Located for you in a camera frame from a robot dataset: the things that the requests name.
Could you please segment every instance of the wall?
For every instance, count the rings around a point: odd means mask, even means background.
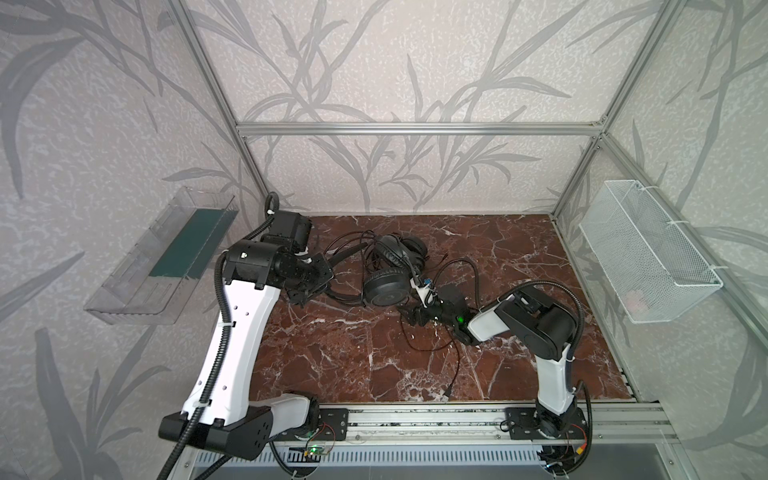
[[[188,4],[240,122],[589,122],[607,108],[661,0]],[[314,213],[551,211],[587,143],[249,142],[267,183]]]
[[[261,200],[162,2],[0,4],[0,478],[150,478],[202,364],[210,271],[173,326],[83,311],[182,186]]]
[[[766,305],[768,4],[689,1],[611,128],[633,160]],[[669,323],[636,325],[578,223],[604,180],[598,154],[558,218],[633,387],[659,399],[701,478],[763,478],[768,358],[718,294]]]

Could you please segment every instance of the headphone ear cup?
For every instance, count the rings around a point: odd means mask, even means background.
[[[362,285],[366,305],[391,306],[402,302],[411,291],[410,275],[401,268],[383,268],[373,272]]]
[[[418,253],[422,257],[427,256],[427,246],[424,242],[422,242],[422,239],[418,237],[405,237],[400,241],[403,245],[408,247],[409,250]]]
[[[410,258],[413,266],[419,270],[424,270],[424,264],[427,258],[427,246],[422,239],[418,237],[405,237],[400,242],[410,250]]]
[[[376,241],[376,246],[374,248],[376,253],[390,266],[409,268],[407,262],[403,259],[403,257],[408,254],[407,249],[395,236],[385,235],[380,237]]]

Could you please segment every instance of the headphones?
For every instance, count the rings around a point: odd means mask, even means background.
[[[389,267],[374,271],[366,279],[362,285],[362,301],[373,306],[402,302],[411,291],[411,278],[424,269],[427,246],[417,237],[389,234],[375,239],[371,254],[374,264],[381,260]]]

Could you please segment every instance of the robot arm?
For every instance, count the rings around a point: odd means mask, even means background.
[[[317,427],[319,404],[311,395],[287,393],[262,402],[248,401],[250,378],[264,327],[280,291],[291,303],[305,304],[333,278],[322,255],[308,257],[311,223],[299,214],[278,210],[261,241],[240,240],[227,252],[222,271],[230,323],[220,313],[203,367],[180,412],[163,418],[159,435],[178,441],[193,412],[204,407],[185,443],[246,459],[256,458],[278,433],[304,433]],[[230,339],[207,402],[200,397],[220,355],[225,326]]]
[[[571,347],[578,324],[560,303],[534,286],[521,288],[485,307],[467,325],[478,341],[511,331],[536,358],[539,430],[559,438],[576,411],[571,384]]]

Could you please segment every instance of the clear plastic tray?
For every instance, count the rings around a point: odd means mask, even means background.
[[[179,189],[85,311],[111,324],[175,323],[237,215],[233,200]]]

